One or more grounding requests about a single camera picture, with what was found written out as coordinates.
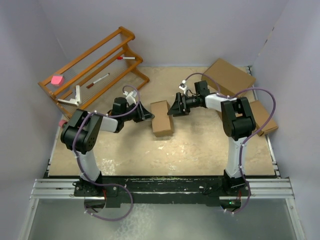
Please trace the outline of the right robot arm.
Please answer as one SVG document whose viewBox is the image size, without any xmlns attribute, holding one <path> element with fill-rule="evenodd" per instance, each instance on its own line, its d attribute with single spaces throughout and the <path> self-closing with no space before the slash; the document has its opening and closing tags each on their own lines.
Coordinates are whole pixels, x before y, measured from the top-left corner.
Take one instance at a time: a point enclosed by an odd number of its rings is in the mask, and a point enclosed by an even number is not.
<svg viewBox="0 0 320 240">
<path fill-rule="evenodd" d="M 256 122 L 250 103 L 246 97 L 230 97 L 219 92 L 210 92 L 206 81 L 194 83 L 195 94 L 189 96 L 186 81 L 178 86 L 183 92 L 175 95 L 175 100 L 167 115 L 186 116 L 192 108 L 203 107 L 221 113 L 222 126 L 228 137 L 228 160 L 223 172 L 222 190 L 228 196 L 235 195 L 245 185 L 243 155 L 245 140 L 256 129 Z"/>
</svg>

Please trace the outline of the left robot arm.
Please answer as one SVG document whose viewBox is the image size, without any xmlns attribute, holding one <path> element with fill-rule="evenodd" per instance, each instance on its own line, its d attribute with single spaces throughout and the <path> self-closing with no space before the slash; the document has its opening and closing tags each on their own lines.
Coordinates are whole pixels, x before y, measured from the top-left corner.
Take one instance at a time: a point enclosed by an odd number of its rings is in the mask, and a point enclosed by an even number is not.
<svg viewBox="0 0 320 240">
<path fill-rule="evenodd" d="M 70 120 L 62 124 L 60 140 L 74 153 L 80 178 L 87 182 L 85 190 L 91 196 L 103 191 L 102 173 L 93 151 L 99 133 L 119 133 L 127 121 L 140 123 L 154 117 L 139 101 L 130 103 L 125 97 L 117 97 L 107 114 L 77 109 Z"/>
</svg>

